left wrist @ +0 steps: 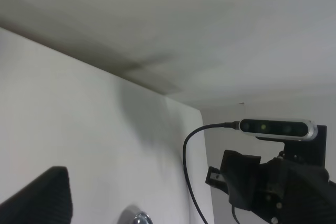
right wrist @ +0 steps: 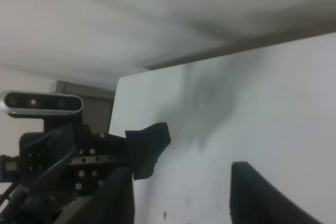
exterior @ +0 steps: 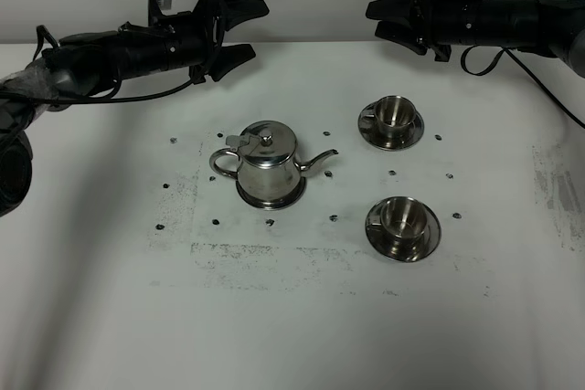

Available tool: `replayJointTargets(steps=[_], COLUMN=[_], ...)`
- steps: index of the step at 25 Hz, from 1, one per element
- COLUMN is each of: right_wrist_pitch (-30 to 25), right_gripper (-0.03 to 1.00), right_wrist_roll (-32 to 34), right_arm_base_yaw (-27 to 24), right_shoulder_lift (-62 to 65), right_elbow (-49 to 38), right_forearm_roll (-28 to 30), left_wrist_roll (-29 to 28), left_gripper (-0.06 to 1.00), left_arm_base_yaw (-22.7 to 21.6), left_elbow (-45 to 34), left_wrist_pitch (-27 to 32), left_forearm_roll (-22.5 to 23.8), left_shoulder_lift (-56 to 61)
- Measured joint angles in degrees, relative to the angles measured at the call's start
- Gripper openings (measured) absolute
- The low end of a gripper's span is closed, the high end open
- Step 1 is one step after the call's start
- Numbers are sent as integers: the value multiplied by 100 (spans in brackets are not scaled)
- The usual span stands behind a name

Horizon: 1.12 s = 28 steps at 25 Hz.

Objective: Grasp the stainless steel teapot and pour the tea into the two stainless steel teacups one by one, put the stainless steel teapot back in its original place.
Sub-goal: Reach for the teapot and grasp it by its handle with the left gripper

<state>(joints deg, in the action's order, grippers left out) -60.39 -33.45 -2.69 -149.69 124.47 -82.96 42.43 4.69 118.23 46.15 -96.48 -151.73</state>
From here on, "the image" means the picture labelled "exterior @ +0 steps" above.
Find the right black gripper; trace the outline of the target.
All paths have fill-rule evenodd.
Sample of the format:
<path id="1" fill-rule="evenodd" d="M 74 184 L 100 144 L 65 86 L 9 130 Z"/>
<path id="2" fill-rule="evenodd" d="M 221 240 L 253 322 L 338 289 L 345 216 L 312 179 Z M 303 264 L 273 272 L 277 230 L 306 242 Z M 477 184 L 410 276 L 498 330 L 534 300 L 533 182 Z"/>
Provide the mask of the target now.
<path id="1" fill-rule="evenodd" d="M 375 0 L 368 4 L 371 20 L 410 20 L 407 26 L 379 21 L 375 36 L 403 46 L 417 55 L 430 49 L 434 60 L 447 62 L 456 35 L 463 34 L 463 18 L 477 0 Z"/>

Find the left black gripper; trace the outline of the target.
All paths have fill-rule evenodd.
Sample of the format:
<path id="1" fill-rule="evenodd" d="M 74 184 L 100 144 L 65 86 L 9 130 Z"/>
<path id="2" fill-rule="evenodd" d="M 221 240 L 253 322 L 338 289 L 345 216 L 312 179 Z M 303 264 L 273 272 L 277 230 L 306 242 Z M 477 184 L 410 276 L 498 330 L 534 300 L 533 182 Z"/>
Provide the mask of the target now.
<path id="1" fill-rule="evenodd" d="M 148 25 L 120 30 L 120 78 L 188 68 L 193 78 L 219 82 L 255 58 L 250 44 L 221 47 L 220 34 L 269 13 L 264 0 L 198 0 L 194 10 L 166 16 L 157 0 L 148 0 Z"/>

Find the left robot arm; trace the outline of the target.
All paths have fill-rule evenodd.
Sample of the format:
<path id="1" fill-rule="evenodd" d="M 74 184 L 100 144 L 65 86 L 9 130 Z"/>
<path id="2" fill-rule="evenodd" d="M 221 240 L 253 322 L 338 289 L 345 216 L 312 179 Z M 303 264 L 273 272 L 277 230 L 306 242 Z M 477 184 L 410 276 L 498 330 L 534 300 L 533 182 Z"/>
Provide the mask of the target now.
<path id="1" fill-rule="evenodd" d="M 263 0 L 198 0 L 193 11 L 164 15 L 149 3 L 147 26 L 55 40 L 37 27 L 37 48 L 22 70 L 1 80 L 1 213 L 15 210 L 32 181 L 27 127 L 45 111 L 112 101 L 127 79 L 187 69 L 187 86 L 221 80 L 252 60 L 249 44 L 224 46 L 234 26 L 268 15 Z"/>

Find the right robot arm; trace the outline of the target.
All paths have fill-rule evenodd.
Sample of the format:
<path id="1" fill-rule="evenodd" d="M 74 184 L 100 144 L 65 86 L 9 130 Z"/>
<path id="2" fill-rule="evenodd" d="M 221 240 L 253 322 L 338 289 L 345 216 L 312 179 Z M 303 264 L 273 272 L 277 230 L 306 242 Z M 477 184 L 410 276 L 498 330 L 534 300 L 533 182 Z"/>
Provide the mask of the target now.
<path id="1" fill-rule="evenodd" d="M 454 46 L 503 47 L 584 74 L 584 0 L 375 0 L 366 17 L 377 37 L 439 62 Z"/>

